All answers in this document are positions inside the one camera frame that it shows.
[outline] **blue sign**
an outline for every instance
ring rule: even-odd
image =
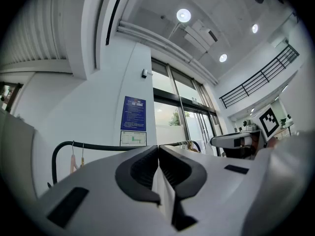
[[[122,130],[146,131],[146,101],[125,96]]]

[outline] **desk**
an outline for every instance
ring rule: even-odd
[[[291,136],[290,127],[291,127],[293,124],[294,124],[294,123],[291,123],[290,125],[284,125],[284,126],[282,126],[280,129],[286,129],[286,128],[288,128],[288,129],[289,129],[290,136]]]

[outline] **balcony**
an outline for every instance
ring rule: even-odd
[[[287,45],[261,70],[238,87],[220,97],[225,108],[228,108],[244,98],[249,97],[252,93],[269,83],[272,79],[284,71],[298,56],[298,52],[292,46]]]

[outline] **hanger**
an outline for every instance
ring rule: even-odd
[[[75,168],[75,170],[79,169],[79,167],[77,166],[77,164],[75,162],[75,155],[74,155],[74,152],[73,152],[73,144],[74,144],[74,141],[72,143],[72,156],[71,156],[71,163],[70,163],[70,173],[74,172],[74,168]]]
[[[81,167],[84,166],[84,157],[83,157],[84,144],[82,146],[82,158],[81,158]]]

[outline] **ceiling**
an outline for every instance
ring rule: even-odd
[[[127,4],[132,12],[128,22],[168,38],[203,64],[217,79],[244,58],[255,46],[267,38],[287,19],[286,5],[277,0],[137,0]],[[188,9],[191,19],[179,24],[176,13]],[[202,53],[184,36],[185,28],[200,20],[218,39],[206,53]],[[253,34],[252,25],[258,24]],[[221,54],[227,61],[219,62]]]
[[[244,117],[249,117],[251,114],[252,108],[255,108],[254,114],[264,108],[265,106],[273,103],[275,99],[281,94],[282,90],[285,88],[286,85],[293,79],[295,76],[293,74],[289,79],[287,79],[283,84],[281,84],[276,90],[268,94],[266,97],[260,99],[259,101],[255,102],[255,104],[243,109],[240,112],[235,113],[234,115],[230,116],[231,121],[237,121]]]

